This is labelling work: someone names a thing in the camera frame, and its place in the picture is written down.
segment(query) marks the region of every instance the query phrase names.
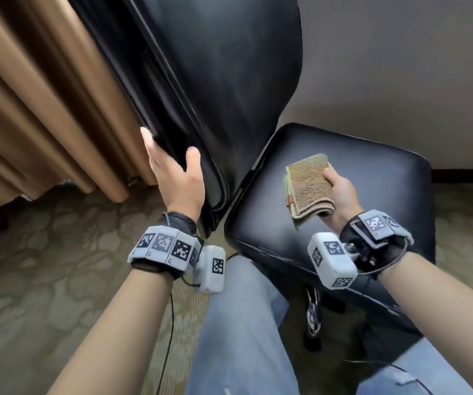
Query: forearm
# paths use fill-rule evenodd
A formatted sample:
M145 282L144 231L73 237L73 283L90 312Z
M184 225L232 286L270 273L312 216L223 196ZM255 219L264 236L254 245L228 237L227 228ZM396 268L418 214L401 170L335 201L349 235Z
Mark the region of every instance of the forearm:
M473 290L413 253L379 278L423 335L473 387Z
M168 273L132 270L49 394L138 394L172 285Z

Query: leather cushion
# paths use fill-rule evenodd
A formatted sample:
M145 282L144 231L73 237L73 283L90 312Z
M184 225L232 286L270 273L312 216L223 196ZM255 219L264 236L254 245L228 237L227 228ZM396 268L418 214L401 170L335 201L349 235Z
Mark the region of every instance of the leather cushion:
M387 212L415 239L419 253L435 260L434 208L429 162L404 149L315 127L287 124L273 136L227 218L227 242L257 262L315 281L306 247L316 232L331 231L314 216L297 225L286 207L286 166L325 153L337 172L351 180L366 210ZM352 287L394 304L379 282L357 279Z

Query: curtain fold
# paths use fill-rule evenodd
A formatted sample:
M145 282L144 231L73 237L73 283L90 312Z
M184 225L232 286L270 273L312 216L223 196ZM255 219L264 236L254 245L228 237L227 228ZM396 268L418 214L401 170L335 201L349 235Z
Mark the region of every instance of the curtain fold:
M0 205L70 180L156 184L139 119L67 0L0 0Z

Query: wall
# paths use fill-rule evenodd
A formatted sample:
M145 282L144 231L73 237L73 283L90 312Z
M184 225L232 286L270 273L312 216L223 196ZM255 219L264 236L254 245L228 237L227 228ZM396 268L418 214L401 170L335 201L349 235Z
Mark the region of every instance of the wall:
M281 123L473 168L473 0L299 0L304 64Z

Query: cleaning cloth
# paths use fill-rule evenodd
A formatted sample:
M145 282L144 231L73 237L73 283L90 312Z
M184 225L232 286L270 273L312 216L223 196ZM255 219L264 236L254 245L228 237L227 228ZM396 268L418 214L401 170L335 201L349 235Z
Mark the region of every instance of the cleaning cloth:
M286 204L293 219L315 214L326 216L335 211L332 185L322 176L327 166L325 154L316 154L286 166Z

